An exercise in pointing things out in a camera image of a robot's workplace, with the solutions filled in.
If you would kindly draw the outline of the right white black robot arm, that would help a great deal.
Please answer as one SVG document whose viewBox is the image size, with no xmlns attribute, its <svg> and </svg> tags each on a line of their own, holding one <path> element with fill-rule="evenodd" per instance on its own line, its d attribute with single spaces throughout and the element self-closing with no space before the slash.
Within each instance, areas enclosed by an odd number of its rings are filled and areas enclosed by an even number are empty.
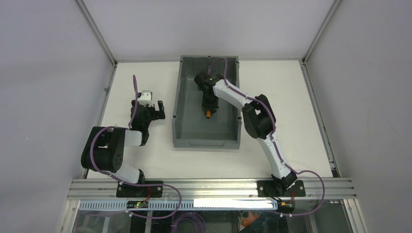
<svg viewBox="0 0 412 233">
<path fill-rule="evenodd" d="M 194 81 L 203 93 L 202 110 L 206 118 L 217 112 L 220 99 L 241 110 L 246 132 L 259 142 L 272 169 L 269 194 L 284 195 L 297 181 L 297 174 L 288 165 L 275 138 L 275 116 L 267 97 L 263 94 L 251 97 L 222 75 L 201 72 Z"/>
</svg>

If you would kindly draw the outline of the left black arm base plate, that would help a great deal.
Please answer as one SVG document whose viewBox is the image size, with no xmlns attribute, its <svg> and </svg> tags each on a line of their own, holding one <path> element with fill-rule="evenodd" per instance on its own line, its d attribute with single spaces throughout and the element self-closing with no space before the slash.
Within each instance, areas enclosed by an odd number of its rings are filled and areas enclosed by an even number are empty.
<svg viewBox="0 0 412 233">
<path fill-rule="evenodd" d="M 132 186 L 128 184 L 118 184 L 116 191 L 117 198 L 161 198 L 163 194 L 163 181 L 146 181 L 149 186 Z"/>
</svg>

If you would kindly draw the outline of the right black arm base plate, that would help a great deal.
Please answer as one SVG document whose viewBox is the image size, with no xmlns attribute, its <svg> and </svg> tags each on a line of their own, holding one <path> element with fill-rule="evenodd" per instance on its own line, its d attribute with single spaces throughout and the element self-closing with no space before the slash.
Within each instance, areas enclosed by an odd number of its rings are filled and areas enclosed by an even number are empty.
<svg viewBox="0 0 412 233">
<path fill-rule="evenodd" d="M 279 197 L 291 198 L 305 197 L 306 190 L 302 180 L 297 180 L 289 189 L 283 190 L 279 183 L 273 180 L 259 180 L 257 181 L 258 197 Z"/>
</svg>

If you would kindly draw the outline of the back aluminium frame rail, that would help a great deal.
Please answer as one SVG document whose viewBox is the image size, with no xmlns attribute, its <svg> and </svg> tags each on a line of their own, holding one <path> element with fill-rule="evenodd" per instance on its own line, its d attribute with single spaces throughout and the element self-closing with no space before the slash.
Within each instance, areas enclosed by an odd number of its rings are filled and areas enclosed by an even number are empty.
<svg viewBox="0 0 412 233">
<path fill-rule="evenodd" d="M 118 59 L 119 63 L 150 63 L 150 62 L 178 62 L 180 58 L 175 59 Z M 239 58 L 239 61 L 302 61 L 303 58 L 291 57 L 291 58 Z"/>
</svg>

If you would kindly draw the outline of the grey plastic storage bin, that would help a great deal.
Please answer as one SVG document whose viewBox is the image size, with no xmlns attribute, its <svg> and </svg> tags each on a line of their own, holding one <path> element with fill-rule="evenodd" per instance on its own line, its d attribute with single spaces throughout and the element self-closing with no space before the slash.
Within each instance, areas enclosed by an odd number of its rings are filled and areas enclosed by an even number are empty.
<svg viewBox="0 0 412 233">
<path fill-rule="evenodd" d="M 226 75 L 239 87 L 237 56 L 182 55 L 172 114 L 172 139 L 176 148 L 237 150 L 242 129 L 241 111 L 220 99 L 218 109 L 207 118 L 202 110 L 203 92 L 194 81 L 197 74 Z"/>
</svg>

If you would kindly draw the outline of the orange object under table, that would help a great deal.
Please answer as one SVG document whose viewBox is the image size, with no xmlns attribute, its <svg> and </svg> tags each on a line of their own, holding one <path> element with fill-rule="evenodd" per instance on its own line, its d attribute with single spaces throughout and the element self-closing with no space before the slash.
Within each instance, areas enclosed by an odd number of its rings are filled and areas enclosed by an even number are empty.
<svg viewBox="0 0 412 233">
<path fill-rule="evenodd" d="M 260 214 L 257 212 L 243 211 L 239 216 L 239 222 L 241 226 L 247 227 L 259 218 Z"/>
</svg>

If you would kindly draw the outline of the left aluminium frame post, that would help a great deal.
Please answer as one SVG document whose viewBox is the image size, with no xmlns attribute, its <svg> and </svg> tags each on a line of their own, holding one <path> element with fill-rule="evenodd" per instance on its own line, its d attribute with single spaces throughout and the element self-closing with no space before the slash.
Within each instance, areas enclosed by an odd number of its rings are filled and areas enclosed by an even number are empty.
<svg viewBox="0 0 412 233">
<path fill-rule="evenodd" d="M 86 21 L 86 24 L 90 28 L 92 34 L 94 35 L 95 39 L 97 40 L 100 48 L 102 49 L 103 53 L 105 56 L 108 58 L 109 62 L 113 67 L 117 65 L 117 61 L 114 58 L 109 46 L 107 45 L 102 33 L 100 32 L 98 25 L 96 24 L 95 20 L 93 19 L 93 16 L 91 15 L 88 7 L 86 6 L 86 3 L 84 0 L 74 0 L 76 5 L 79 8 L 80 13 L 82 14 L 83 18 Z"/>
</svg>

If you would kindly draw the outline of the front aluminium mounting rail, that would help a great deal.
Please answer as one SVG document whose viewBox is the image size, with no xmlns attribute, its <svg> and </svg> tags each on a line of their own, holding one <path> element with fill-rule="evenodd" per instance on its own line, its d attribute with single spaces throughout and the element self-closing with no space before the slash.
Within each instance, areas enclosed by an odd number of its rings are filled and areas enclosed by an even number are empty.
<svg viewBox="0 0 412 233">
<path fill-rule="evenodd" d="M 164 186 L 152 188 L 152 200 L 190 199 L 264 199 L 265 184 L 270 179 L 164 179 Z M 110 179 L 77 179 L 69 189 L 68 200 L 143 200 L 147 194 L 137 195 L 135 188 L 127 191 Z M 349 178 L 299 178 L 282 199 L 340 200 L 356 199 L 355 188 Z"/>
</svg>

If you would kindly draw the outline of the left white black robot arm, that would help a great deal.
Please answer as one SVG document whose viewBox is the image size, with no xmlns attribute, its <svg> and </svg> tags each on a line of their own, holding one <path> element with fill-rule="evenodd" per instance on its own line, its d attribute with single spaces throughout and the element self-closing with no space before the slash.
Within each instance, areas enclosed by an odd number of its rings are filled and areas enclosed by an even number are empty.
<svg viewBox="0 0 412 233">
<path fill-rule="evenodd" d="M 145 146 L 149 139 L 152 121 L 166 118 L 163 101 L 152 104 L 131 102 L 131 126 L 99 127 L 91 129 L 81 155 L 81 166 L 85 169 L 108 175 L 121 184 L 145 185 L 144 172 L 124 161 L 125 147 Z"/>
</svg>

